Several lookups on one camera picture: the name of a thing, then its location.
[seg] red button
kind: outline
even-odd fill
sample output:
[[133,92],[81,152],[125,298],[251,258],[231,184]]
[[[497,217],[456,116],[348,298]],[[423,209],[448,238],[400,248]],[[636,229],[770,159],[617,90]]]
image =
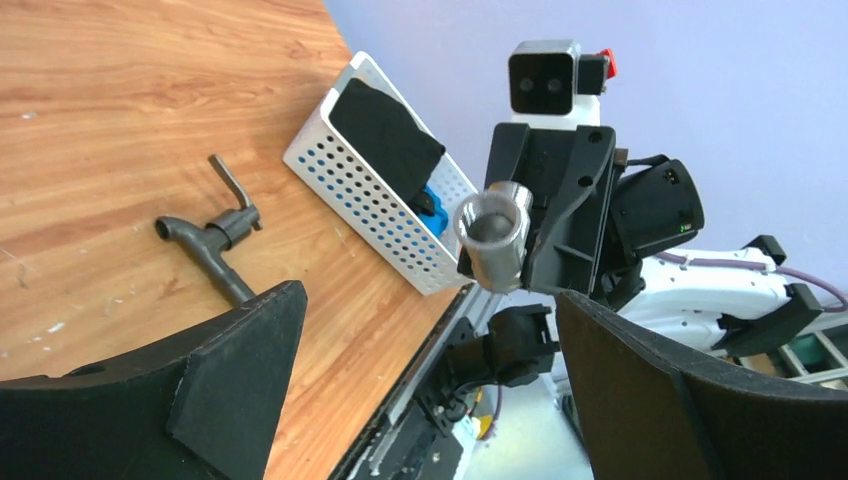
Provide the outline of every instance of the red button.
[[598,55],[604,55],[610,59],[610,68],[607,71],[607,80],[616,76],[618,74],[618,68],[615,66],[615,55],[613,55],[612,49],[605,48],[601,50],[601,53],[599,53]]

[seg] white wall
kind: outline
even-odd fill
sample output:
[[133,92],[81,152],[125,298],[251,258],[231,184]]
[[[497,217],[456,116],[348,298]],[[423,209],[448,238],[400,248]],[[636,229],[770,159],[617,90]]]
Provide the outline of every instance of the white wall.
[[325,0],[482,185],[522,40],[615,50],[603,123],[631,154],[683,160],[707,226],[692,248],[778,237],[789,265],[848,290],[848,2]]

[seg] camera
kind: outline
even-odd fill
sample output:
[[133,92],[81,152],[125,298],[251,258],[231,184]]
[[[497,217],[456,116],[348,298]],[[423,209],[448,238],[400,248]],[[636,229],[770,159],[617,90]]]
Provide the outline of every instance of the camera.
[[577,95],[600,95],[609,72],[605,55],[583,55],[574,40],[531,40],[509,57],[512,110],[527,115],[565,116]]

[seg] blue object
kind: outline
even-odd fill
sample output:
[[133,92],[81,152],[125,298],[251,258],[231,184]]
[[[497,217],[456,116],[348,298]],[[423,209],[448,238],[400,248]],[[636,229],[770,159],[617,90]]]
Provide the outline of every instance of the blue object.
[[427,230],[430,230],[430,233],[438,238],[448,228],[448,212],[442,208],[442,200],[430,190],[430,187],[424,187],[424,191],[433,199],[433,211],[436,214],[433,216],[421,214],[418,215],[418,218],[427,227]]

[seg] white basket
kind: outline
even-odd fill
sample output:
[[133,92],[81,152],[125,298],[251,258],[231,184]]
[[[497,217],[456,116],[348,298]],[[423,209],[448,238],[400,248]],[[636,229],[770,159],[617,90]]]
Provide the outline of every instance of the white basket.
[[[459,243],[451,224],[441,238],[432,238],[427,227],[330,124],[330,112],[351,78],[401,102],[418,127],[431,134],[374,60],[359,52],[292,140],[283,161],[422,294],[468,283],[456,272]],[[463,199],[476,193],[448,154],[439,161],[427,186],[451,217]]]

